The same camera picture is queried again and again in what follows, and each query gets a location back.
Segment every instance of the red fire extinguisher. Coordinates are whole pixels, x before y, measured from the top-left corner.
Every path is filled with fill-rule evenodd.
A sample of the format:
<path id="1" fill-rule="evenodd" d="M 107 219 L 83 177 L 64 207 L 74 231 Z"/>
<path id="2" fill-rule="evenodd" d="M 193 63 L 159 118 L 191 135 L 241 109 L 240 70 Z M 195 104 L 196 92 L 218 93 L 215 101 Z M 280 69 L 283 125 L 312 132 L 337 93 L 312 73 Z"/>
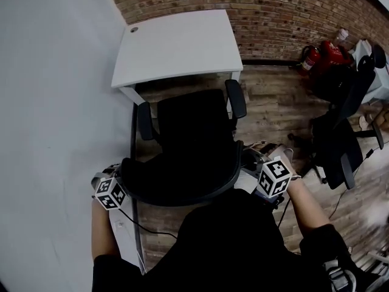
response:
<path id="1" fill-rule="evenodd" d="M 307 75 L 309 70 L 320 60 L 320 51 L 317 47 L 306 46 L 301 55 L 301 68 L 299 74 Z"/>
<path id="2" fill-rule="evenodd" d="M 347 50 L 341 46 L 335 46 L 332 42 L 326 40 L 320 45 L 320 61 L 309 72 L 310 78 L 317 79 L 326 73 L 332 65 L 351 64 L 353 59 Z"/>

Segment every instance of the white desk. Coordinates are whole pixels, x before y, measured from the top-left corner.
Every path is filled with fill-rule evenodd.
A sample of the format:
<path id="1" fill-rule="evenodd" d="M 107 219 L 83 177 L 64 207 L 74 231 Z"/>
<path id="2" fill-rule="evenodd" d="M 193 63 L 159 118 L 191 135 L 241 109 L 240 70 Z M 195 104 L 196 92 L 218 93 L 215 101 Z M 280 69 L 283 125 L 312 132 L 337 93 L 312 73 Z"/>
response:
<path id="1" fill-rule="evenodd" d="M 180 13 L 126 28 L 111 87 L 139 105 L 144 99 L 135 92 L 136 83 L 214 72 L 231 72 L 239 80 L 242 70 L 225 10 Z"/>
<path id="2" fill-rule="evenodd" d="M 371 55 L 370 43 L 365 40 L 359 40 L 352 55 L 355 61 L 359 63 L 359 60 L 364 55 Z M 389 73 L 387 66 L 380 69 L 374 68 L 376 78 L 374 78 L 373 83 L 363 98 L 362 104 L 369 102 L 371 99 L 389 100 Z"/>

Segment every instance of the black office chair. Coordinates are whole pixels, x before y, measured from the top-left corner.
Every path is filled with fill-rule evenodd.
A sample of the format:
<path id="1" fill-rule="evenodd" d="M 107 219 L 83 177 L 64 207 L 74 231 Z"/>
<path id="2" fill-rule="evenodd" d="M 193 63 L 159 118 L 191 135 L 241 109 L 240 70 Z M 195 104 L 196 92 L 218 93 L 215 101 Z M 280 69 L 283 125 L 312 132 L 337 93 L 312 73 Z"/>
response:
<path id="1" fill-rule="evenodd" d="M 225 82 L 232 106 L 229 119 L 221 89 L 186 94 L 157 104 L 160 134 L 150 105 L 138 107 L 142 139 L 155 139 L 162 154 L 147 162 L 122 161 L 119 176 L 132 197 L 158 206 L 184 206 L 213 198 L 233 187 L 241 166 L 242 141 L 234 141 L 238 118 L 246 115 L 242 89 Z"/>
<path id="2" fill-rule="evenodd" d="M 312 121 L 313 142 L 306 142 L 293 134 L 288 136 L 297 146 L 310 152 L 311 163 L 301 171 L 301 175 L 318 165 L 323 167 L 326 175 L 322 179 L 323 183 L 328 183 L 331 189 L 343 182 L 348 189 L 355 186 L 353 172 L 363 162 L 357 137 L 376 137 L 380 149 L 383 149 L 384 142 L 380 129 L 374 122 L 371 124 L 372 130 L 354 132 L 347 118 L 357 112 L 374 81 L 374 67 L 383 68 L 385 64 L 384 50 L 375 45 L 372 54 L 359 61 L 358 71 L 349 66 L 333 66 L 319 80 L 314 92 L 330 101 L 331 105 L 324 116 Z"/>

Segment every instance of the desk leg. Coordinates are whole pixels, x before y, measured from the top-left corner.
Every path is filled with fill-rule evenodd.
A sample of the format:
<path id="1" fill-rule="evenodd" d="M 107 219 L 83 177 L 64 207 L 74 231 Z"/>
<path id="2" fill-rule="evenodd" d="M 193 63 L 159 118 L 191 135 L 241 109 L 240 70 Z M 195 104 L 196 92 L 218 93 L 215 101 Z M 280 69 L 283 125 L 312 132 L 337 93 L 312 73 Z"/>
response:
<path id="1" fill-rule="evenodd" d="M 239 82 L 239 77 L 241 76 L 241 72 L 240 71 L 233 71 L 231 73 L 231 79 L 232 80 L 236 80 L 237 82 Z M 230 103 L 230 99 L 227 100 L 227 112 L 228 113 L 231 113 L 232 109 L 231 109 L 231 103 Z"/>
<path id="2" fill-rule="evenodd" d="M 126 95 L 130 100 L 132 100 L 136 105 L 140 105 L 146 102 L 132 87 L 124 86 L 119 88 L 124 95 Z M 151 117 L 156 118 L 157 116 L 154 114 L 153 110 L 151 110 Z"/>

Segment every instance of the black cable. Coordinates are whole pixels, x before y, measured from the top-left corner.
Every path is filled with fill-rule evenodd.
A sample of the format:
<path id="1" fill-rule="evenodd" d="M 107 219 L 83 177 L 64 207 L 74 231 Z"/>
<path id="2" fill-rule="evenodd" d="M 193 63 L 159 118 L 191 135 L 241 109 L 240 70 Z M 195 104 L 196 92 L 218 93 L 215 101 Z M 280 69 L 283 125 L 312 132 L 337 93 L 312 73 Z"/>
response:
<path id="1" fill-rule="evenodd" d="M 356 170 L 356 172 L 354 173 L 354 177 L 357 175 L 357 173 L 358 173 L 358 171 L 359 171 L 359 168 L 360 168 L 360 166 L 358 167 L 358 169 Z M 336 210 L 338 209 L 338 205 L 339 205 L 339 203 L 340 203 L 340 199 L 342 198 L 342 196 L 345 194 L 345 192 L 347 191 L 348 189 L 346 189 L 341 195 L 340 195 L 340 197 L 339 197 L 339 200 L 338 200 L 338 203 L 336 204 L 336 207 L 335 207 L 335 210 L 334 210 L 334 212 L 328 217 L 329 219 L 331 219 L 331 217 L 335 214 L 335 212 L 336 212 Z"/>
<path id="2" fill-rule="evenodd" d="M 290 202 L 291 202 L 291 199 L 289 198 L 289 200 L 287 201 L 287 203 L 286 203 L 286 205 L 285 205 L 284 212 L 282 213 L 280 222 L 278 223 L 278 229 L 280 228 L 281 222 L 282 222 L 282 220 L 283 220 L 283 218 L 284 218 L 284 216 L 285 216 L 285 213 L 286 213 L 287 206 L 289 205 Z"/>
<path id="3" fill-rule="evenodd" d="M 384 145 L 387 143 L 389 143 L 389 141 L 385 142 Z M 378 148 L 379 148 L 379 146 L 376 149 L 373 149 L 373 151 L 376 151 Z"/>
<path id="4" fill-rule="evenodd" d="M 172 236 L 173 238 L 177 239 L 177 237 L 169 232 L 157 232 L 157 231 L 151 231 L 147 228 L 144 228 L 141 224 L 139 224 L 138 222 L 134 221 L 132 218 L 130 218 L 127 214 L 124 213 L 124 211 L 122 209 L 118 209 L 121 213 L 123 213 L 125 215 L 126 218 L 128 218 L 130 221 L 132 221 L 134 224 L 138 225 L 140 228 L 144 229 L 145 231 L 147 232 L 150 232 L 151 234 L 160 234 L 160 235 L 169 235 L 169 236 Z"/>
<path id="5" fill-rule="evenodd" d="M 340 203 L 340 199 L 342 199 L 342 196 L 346 193 L 346 191 L 347 191 L 347 189 L 344 192 L 342 192 L 342 194 L 340 195 L 338 203 L 336 204 L 334 212 L 328 217 L 329 219 L 331 219 L 331 217 L 335 214 L 336 210 L 338 209 L 338 205 Z"/>

